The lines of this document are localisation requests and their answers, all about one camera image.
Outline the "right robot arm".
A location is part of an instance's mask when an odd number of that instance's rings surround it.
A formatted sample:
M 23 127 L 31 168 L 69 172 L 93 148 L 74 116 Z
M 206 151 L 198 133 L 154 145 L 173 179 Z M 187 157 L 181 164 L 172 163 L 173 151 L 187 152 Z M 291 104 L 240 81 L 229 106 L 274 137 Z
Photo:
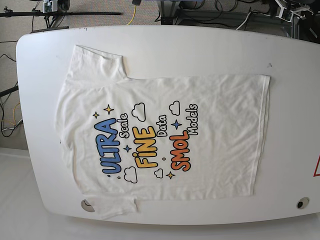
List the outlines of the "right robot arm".
M 65 12 L 70 9 L 70 0 L 43 0 L 42 12 Z

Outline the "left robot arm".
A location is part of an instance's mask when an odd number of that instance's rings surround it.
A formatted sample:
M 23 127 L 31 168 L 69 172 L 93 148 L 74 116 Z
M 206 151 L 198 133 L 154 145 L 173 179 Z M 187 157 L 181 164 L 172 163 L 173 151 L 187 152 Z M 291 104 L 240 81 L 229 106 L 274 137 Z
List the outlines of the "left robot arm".
M 292 22 L 294 18 L 305 19 L 306 12 L 314 14 L 311 5 L 314 0 L 275 0 L 278 5 L 276 17 L 285 22 Z

